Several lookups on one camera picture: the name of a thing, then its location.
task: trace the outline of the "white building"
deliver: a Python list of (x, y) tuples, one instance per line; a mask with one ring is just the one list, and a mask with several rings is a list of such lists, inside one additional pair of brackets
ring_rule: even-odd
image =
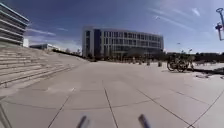
[(23, 44), (29, 20), (0, 2), (0, 41)]
[(29, 43), (29, 39), (24, 38), (23, 39), (23, 47), (27, 47), (28, 48), (29, 47), (29, 44), (30, 44)]
[(149, 56), (162, 52), (163, 36), (129, 30), (85, 27), (82, 55), (94, 57), (140, 54)]

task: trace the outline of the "blue sky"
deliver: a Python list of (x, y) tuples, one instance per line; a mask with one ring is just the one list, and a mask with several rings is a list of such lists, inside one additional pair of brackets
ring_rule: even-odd
[(223, 0), (0, 0), (30, 20), (31, 43), (81, 48), (83, 26), (164, 36), (166, 51), (223, 52), (214, 27)]

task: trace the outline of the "cloud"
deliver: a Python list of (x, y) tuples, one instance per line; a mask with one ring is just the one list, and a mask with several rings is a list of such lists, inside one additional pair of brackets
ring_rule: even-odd
[(61, 31), (68, 31), (67, 29), (65, 28), (56, 28), (57, 30), (61, 30)]
[(160, 15), (167, 15), (164, 11), (162, 10), (158, 10), (158, 9), (154, 9), (154, 8), (148, 8), (150, 11), (160, 14)]
[(35, 33), (39, 33), (39, 34), (43, 34), (43, 35), (50, 35), (50, 36), (55, 36), (56, 35), (55, 33), (42, 31), (42, 30), (38, 30), (38, 29), (33, 29), (33, 28), (27, 28), (26, 30), (28, 32), (35, 32)]
[(185, 12), (179, 10), (179, 9), (173, 9), (172, 11), (177, 13), (177, 14), (179, 14), (179, 15), (181, 15), (181, 16), (184, 16), (184, 17), (187, 17), (187, 18), (191, 18), (191, 16), (189, 14), (187, 14), (187, 13), (185, 13)]
[(166, 17), (163, 17), (163, 16), (158, 16), (158, 19), (161, 19), (163, 21), (166, 21), (166, 22), (168, 22), (170, 24), (173, 24), (175, 26), (181, 27), (181, 28), (186, 29), (186, 30), (195, 31), (194, 28), (191, 28), (191, 27), (186, 26), (186, 25), (184, 25), (184, 24), (182, 24), (180, 22), (174, 21), (172, 19), (169, 19), (169, 18), (166, 18)]
[(200, 12), (198, 11), (197, 8), (192, 8), (191, 11), (196, 15), (196, 16), (201, 16)]

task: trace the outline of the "street lamp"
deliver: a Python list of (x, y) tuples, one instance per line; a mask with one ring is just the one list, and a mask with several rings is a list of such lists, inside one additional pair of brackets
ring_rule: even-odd
[(223, 39), (222, 39), (222, 36), (221, 36), (221, 28), (224, 27), (224, 18), (223, 18), (222, 11), (223, 11), (223, 8), (218, 8), (218, 9), (216, 10), (216, 12), (219, 13), (219, 15), (220, 15), (220, 19), (221, 19), (221, 23), (218, 23), (217, 26), (215, 27), (215, 29), (218, 30), (220, 41), (223, 40)]

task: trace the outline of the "pavement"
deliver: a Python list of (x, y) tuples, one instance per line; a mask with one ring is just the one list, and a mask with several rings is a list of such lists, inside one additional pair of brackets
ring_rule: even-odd
[(7, 89), (1, 103), (13, 128), (75, 128), (84, 115), (89, 128), (141, 128), (140, 114), (151, 128), (223, 128), (224, 80), (196, 75), (95, 62)]

